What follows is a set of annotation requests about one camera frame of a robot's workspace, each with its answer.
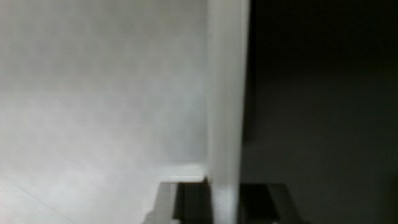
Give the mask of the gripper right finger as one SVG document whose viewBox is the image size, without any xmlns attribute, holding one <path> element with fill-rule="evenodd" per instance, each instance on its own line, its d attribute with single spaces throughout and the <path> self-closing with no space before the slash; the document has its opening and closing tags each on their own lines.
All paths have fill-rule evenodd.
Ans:
<svg viewBox="0 0 398 224">
<path fill-rule="evenodd" d="M 240 186 L 238 224 L 308 224 L 284 184 Z"/>
</svg>

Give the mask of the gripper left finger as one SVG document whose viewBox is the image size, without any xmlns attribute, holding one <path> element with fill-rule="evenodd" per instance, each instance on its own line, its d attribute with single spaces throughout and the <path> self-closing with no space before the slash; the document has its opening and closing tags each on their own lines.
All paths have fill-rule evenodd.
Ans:
<svg viewBox="0 0 398 224">
<path fill-rule="evenodd" d="M 162 183 L 142 224 L 208 224 L 208 182 Z"/>
</svg>

